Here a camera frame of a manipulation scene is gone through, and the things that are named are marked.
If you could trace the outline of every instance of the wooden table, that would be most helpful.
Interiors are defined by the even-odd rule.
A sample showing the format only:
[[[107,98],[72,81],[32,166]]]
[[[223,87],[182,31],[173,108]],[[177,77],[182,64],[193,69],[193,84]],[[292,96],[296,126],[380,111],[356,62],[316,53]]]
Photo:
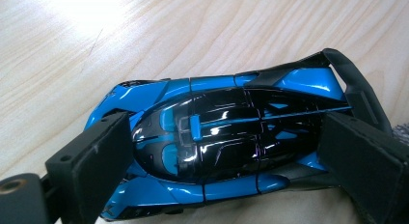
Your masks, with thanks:
[[[409,0],[0,0],[0,178],[78,135],[117,83],[348,56],[409,122]],[[273,193],[139,223],[357,223],[340,189]]]

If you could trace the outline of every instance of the blue car body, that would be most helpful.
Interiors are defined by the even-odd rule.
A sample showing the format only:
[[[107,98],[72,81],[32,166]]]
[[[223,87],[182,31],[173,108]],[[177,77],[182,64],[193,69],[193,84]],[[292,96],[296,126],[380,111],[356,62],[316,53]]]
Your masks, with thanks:
[[[178,213],[277,190],[338,185],[317,161],[320,126],[327,112],[353,115],[353,104],[321,55],[235,75],[114,87],[86,128],[128,112],[135,159],[101,216]]]

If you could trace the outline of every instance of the model car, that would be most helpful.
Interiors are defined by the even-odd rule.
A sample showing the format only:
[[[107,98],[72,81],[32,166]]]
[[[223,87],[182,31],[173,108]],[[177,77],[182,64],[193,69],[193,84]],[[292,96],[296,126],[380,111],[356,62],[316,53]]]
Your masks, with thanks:
[[[134,160],[101,214],[111,221],[338,186],[316,155],[325,113],[388,126],[369,84],[334,49],[235,75],[127,81],[106,95],[86,128],[123,111]]]

